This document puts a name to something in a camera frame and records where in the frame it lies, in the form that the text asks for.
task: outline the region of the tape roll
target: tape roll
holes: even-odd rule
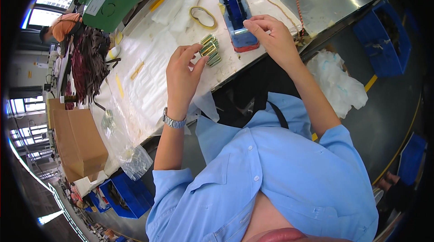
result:
[[[211,17],[213,18],[214,24],[213,24],[212,26],[206,26],[206,25],[204,25],[203,23],[201,23],[200,20],[199,20],[199,18],[196,18],[196,17],[193,16],[192,11],[193,11],[194,9],[199,9],[199,10],[202,10],[202,11],[204,11],[205,13],[207,13],[209,16],[211,16]],[[206,8],[204,8],[204,7],[201,7],[201,6],[192,6],[192,7],[190,8],[190,17],[191,17],[195,22],[197,22],[199,25],[203,26],[204,28],[207,28],[207,29],[214,29],[214,28],[217,27],[217,21],[216,21],[214,15],[212,15],[212,14],[211,14],[211,13],[210,13]]]

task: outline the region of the worker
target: worker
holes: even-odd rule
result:
[[[178,47],[166,69],[149,240],[372,241],[378,212],[366,168],[288,28],[269,15],[253,16],[244,26],[301,99],[268,93],[266,109],[242,129],[200,117],[196,134],[207,166],[193,179],[190,169],[181,169],[183,126],[208,57],[193,65],[202,45]]]
[[[58,42],[62,42],[67,35],[82,32],[85,25],[80,13],[69,13],[58,17],[51,26],[44,26],[39,33],[42,42],[46,42],[54,37]]]

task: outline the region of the label on machine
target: label on machine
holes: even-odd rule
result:
[[[92,16],[96,16],[101,6],[104,4],[106,0],[92,0],[90,4],[87,6],[85,13],[90,14]]]

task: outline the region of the factory floor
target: factory floor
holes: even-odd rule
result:
[[[395,10],[404,18],[404,10],[397,0],[389,0]],[[411,41],[412,49],[405,73],[400,76],[378,78],[363,46],[352,31],[352,26],[344,28],[323,45],[331,45],[345,61],[350,75],[369,87],[366,106],[359,110],[351,109],[342,124],[348,128],[354,147],[365,163],[371,182],[376,182],[386,169],[397,169],[396,157],[412,131],[421,133],[420,91],[424,74],[425,52],[423,42],[407,20],[404,24]],[[189,167],[196,176],[205,167],[197,137],[196,124],[190,126],[192,135],[185,136],[182,168]],[[155,151],[150,155],[155,158]],[[142,181],[152,195],[155,186],[149,170]],[[148,241],[145,233],[147,214],[137,220],[124,219],[111,209],[104,214],[90,213],[98,223],[111,228],[126,237],[137,241]]]

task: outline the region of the black cap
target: black cap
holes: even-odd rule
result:
[[[41,32],[39,32],[39,38],[41,39],[41,42],[44,42],[44,35],[48,32],[48,28],[48,26],[43,26]]]

